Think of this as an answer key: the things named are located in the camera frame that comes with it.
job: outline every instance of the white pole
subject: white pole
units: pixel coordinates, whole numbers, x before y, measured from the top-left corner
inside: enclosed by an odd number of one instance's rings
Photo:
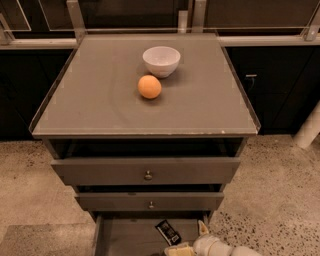
[[[307,148],[320,133],[320,101],[301,126],[293,141],[301,148]]]

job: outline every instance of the concrete floor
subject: concrete floor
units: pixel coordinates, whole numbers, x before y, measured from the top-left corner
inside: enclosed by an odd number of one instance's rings
[[[41,142],[0,142],[0,256],[91,255],[95,224],[50,167]],[[320,136],[248,141],[210,222],[225,242],[268,255],[320,255]]]

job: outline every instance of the silver knob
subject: silver knob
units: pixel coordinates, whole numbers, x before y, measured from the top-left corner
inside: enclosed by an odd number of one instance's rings
[[[149,203],[149,206],[148,206],[148,207],[149,207],[149,209],[151,209],[151,210],[152,210],[152,209],[154,209],[154,205],[153,205],[153,202],[152,202],[152,201],[150,201],[150,203]]]
[[[152,180],[152,173],[150,171],[146,171],[146,175],[144,175],[145,180]]]

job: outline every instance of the drawer front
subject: drawer front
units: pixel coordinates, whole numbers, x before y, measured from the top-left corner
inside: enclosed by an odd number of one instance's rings
[[[188,158],[70,158],[53,160],[66,185],[226,184],[240,159]]]
[[[79,193],[86,211],[214,211],[223,193]]]

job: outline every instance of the bowl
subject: bowl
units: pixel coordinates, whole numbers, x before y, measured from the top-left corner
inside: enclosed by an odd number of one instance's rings
[[[152,47],[142,55],[146,68],[157,78],[168,77],[175,71],[180,57],[176,49],[167,46]]]

